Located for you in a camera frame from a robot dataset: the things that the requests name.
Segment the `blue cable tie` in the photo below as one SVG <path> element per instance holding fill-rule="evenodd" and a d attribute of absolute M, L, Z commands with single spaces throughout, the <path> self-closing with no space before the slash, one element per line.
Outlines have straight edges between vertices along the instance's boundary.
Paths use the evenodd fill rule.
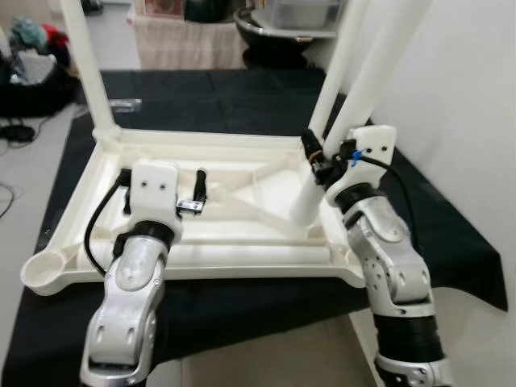
<path fill-rule="evenodd" d="M 354 151 L 353 152 L 353 162 L 352 162 L 352 168 L 358 163 L 358 160 L 362 157 L 362 151 Z"/>

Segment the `gray floor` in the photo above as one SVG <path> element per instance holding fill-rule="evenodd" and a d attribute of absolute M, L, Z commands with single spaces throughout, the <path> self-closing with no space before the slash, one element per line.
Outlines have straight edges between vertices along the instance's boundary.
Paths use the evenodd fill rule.
<path fill-rule="evenodd" d="M 139 57 L 126 6 L 107 6 L 88 18 L 101 69 L 139 69 Z M 13 185 L 17 199 L 0 219 L 0 364 L 10 341 L 22 284 L 19 271 L 31 256 L 60 155 L 74 114 L 70 106 L 45 123 L 38 139 L 0 157 L 0 181 Z M 40 120 L 27 120 L 37 125 Z M 0 211 L 5 205 L 0 190 Z M 321 322 L 281 335 L 241 343 L 223 350 L 162 364 L 149 387 L 312 386 L 371 387 L 373 381 L 347 318 Z"/>

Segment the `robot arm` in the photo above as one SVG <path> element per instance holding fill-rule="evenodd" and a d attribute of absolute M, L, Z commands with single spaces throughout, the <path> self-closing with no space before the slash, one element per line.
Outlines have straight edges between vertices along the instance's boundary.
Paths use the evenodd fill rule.
<path fill-rule="evenodd" d="M 395 129 L 350 131 L 338 155 L 327 160 L 310 131 L 302 141 L 316 181 L 340 208 L 351 250 L 361 263 L 377 328 L 377 371 L 387 387 L 453 387 L 443 354 L 428 268 L 410 242 L 407 225 L 377 190 L 390 164 Z"/>
<path fill-rule="evenodd" d="M 181 213 L 200 214 L 206 201 L 204 171 L 198 171 L 193 200 L 179 203 L 178 177 L 175 164 L 156 160 L 142 160 L 131 171 L 124 208 L 130 230 L 114 243 L 105 297 L 86 334 L 81 381 L 88 386 L 135 385 L 150 372 L 155 311 L 170 248 L 181 240 Z"/>

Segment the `white pole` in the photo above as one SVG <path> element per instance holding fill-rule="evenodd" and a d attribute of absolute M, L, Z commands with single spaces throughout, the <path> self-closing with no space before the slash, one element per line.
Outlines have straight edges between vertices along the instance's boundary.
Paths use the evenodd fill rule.
<path fill-rule="evenodd" d="M 323 145 L 327 157 L 337 153 L 349 129 L 365 125 L 430 3 L 431 0 L 401 0 L 384 23 Z M 309 177 L 293 203 L 291 219 L 299 225 L 311 224 L 323 196 L 321 187 Z"/>
<path fill-rule="evenodd" d="M 330 118 L 331 108 L 352 61 L 354 47 L 364 23 L 369 3 L 370 0 L 348 0 L 344 10 L 337 44 L 314 113 L 308 124 L 308 128 L 320 139 L 323 137 L 324 129 Z"/>
<path fill-rule="evenodd" d="M 73 56 L 81 75 L 82 89 L 95 127 L 97 131 L 106 135 L 116 135 L 119 129 L 114 123 L 106 89 L 95 63 L 81 2 L 80 0 L 61 0 L 60 3 L 72 42 Z"/>

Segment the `black cloth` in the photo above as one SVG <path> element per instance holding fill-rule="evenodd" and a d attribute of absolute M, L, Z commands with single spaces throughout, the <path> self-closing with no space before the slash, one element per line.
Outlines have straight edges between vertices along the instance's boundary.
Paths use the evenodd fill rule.
<path fill-rule="evenodd" d="M 300 135 L 324 75 L 318 70 L 103 73 L 110 98 L 142 98 L 142 110 L 116 114 L 123 127 Z M 334 114 L 342 98 L 334 106 Z M 37 250 L 44 248 L 93 151 L 93 124 L 73 122 L 48 202 Z M 433 286 L 468 292 L 507 310 L 498 253 L 400 153 L 393 166 L 412 193 Z M 397 182 L 381 188 L 406 219 Z M 88 321 L 103 286 L 75 284 L 51 297 L 23 291 L 2 385 L 77 385 Z M 368 307 L 364 289 L 335 278 L 168 281 L 157 311 L 156 363 L 287 331 Z"/>

